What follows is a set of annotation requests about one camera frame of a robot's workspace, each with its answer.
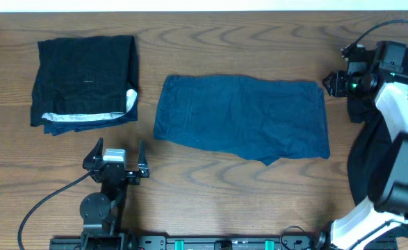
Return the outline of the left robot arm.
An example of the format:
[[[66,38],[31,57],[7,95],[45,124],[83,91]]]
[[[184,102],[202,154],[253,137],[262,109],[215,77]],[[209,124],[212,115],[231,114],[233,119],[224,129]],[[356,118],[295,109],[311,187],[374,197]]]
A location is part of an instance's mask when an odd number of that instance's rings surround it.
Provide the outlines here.
[[[82,249],[137,249],[137,237],[124,232],[121,224],[130,185],[139,185],[150,176],[145,143],[140,141],[138,169],[127,170],[124,149],[103,150],[103,139],[83,160],[83,168],[101,189],[86,196],[79,212],[83,218]]]

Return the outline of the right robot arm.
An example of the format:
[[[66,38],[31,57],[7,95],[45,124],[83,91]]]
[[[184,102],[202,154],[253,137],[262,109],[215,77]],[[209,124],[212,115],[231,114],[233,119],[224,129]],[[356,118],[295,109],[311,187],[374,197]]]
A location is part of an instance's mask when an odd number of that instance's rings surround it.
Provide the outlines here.
[[[394,249],[408,238],[408,46],[378,42],[342,50],[348,68],[323,80],[329,95],[345,97],[364,128],[348,157],[355,208],[328,223],[313,249]]]

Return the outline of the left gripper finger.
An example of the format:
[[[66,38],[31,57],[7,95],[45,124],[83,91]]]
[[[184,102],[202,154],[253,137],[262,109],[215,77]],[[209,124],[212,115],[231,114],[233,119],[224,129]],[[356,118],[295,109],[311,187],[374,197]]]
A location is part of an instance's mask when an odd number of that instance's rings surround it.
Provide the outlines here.
[[[143,140],[141,140],[139,144],[138,169],[141,172],[148,171],[148,164],[147,164],[146,153],[145,153],[145,143]]]
[[[90,153],[84,158],[83,162],[84,163],[95,163],[97,159],[100,160],[102,158],[103,143],[104,143],[104,139],[102,137],[99,138],[96,145],[93,147]]]

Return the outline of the blue denim shorts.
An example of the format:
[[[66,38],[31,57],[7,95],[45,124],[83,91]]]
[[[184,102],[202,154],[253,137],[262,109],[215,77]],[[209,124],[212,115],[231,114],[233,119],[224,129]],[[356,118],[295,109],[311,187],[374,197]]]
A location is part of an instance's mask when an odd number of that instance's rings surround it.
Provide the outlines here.
[[[315,82],[168,76],[154,137],[270,165],[330,157],[324,92]]]

